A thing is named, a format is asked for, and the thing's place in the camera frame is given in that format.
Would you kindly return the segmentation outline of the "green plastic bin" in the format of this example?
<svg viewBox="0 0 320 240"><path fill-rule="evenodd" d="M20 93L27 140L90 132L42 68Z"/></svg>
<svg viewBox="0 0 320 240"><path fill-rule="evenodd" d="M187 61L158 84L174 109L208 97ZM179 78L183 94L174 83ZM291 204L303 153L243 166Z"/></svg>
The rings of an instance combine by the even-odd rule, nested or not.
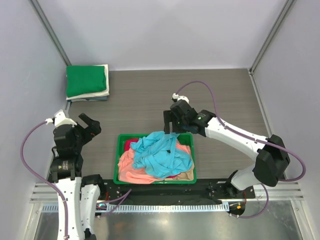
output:
<svg viewBox="0 0 320 240"><path fill-rule="evenodd" d="M124 151L124 144L126 140L129 139L140 139L142 137L148 136L150 133L124 133L120 134L117 139L117 148L116 148L116 158L115 158L115 169L114 169L114 176L113 176L113 181L116 184L127 184L128 182L124 181L119 181L118 180L118 162L122 154L125 152ZM196 163L196 158L195 158L195 151L194 151L194 141L193 137L189 133L182 133L178 137L178 143L177 147L181 150L186 150L188 153L190 153L191 158L194 162L194 170L193 173L195 175L195 180L192 181L156 181L153 184L193 184L197 180L197 174L196 174L196 168L195 168L195 163Z"/></svg>

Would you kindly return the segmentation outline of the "light blue t shirt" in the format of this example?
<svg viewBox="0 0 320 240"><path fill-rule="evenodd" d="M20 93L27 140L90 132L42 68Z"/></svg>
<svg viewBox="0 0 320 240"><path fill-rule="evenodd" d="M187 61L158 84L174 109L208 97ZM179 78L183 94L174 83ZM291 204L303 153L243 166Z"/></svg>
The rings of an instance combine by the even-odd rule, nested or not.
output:
<svg viewBox="0 0 320 240"><path fill-rule="evenodd" d="M179 133L156 131L130 144L134 151L133 168L147 175L165 179L187 172L193 166L191 154L177 147Z"/></svg>

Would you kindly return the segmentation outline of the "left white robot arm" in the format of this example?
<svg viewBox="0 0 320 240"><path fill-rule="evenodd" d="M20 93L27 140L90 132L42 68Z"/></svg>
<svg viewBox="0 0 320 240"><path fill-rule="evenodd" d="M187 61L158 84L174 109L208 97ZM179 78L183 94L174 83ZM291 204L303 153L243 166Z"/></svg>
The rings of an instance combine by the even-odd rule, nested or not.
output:
<svg viewBox="0 0 320 240"><path fill-rule="evenodd" d="M82 176L82 148L101 133L100 122L84 113L79 118L86 127L69 118L64 110L59 110L52 119L55 146L51 149L50 175L58 195L59 240L95 240L97 200L106 194L99 174Z"/></svg>

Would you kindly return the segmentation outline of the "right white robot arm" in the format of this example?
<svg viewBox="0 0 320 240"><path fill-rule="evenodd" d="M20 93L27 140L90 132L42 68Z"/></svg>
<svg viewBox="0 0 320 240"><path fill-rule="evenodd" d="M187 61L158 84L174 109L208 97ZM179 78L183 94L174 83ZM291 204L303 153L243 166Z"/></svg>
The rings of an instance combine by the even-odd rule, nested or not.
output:
<svg viewBox="0 0 320 240"><path fill-rule="evenodd" d="M210 111L197 112L185 100L174 102L163 112L164 132L192 133L218 140L244 153L254 161L251 166L235 170L217 191L231 198L239 197L248 187L263 184L275 187L290 163L283 140L264 137L229 125Z"/></svg>

